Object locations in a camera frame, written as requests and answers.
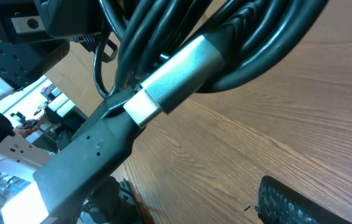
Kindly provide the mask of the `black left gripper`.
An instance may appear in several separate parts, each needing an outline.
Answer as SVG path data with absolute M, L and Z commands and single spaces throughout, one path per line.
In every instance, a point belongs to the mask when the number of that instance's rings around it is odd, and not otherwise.
M 99 34 L 104 15 L 95 0 L 0 0 L 0 39 L 21 44 Z

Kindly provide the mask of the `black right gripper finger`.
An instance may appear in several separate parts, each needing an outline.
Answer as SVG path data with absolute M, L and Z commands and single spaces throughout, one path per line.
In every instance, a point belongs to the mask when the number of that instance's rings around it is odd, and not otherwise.
M 261 179 L 255 210 L 263 223 L 351 224 L 269 175 Z

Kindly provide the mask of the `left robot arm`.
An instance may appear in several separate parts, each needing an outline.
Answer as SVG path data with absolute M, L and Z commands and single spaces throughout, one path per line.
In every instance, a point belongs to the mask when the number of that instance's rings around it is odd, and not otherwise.
M 71 42 L 94 53 L 93 78 L 102 90 L 110 32 L 99 0 L 0 0 L 0 101 L 59 63 Z

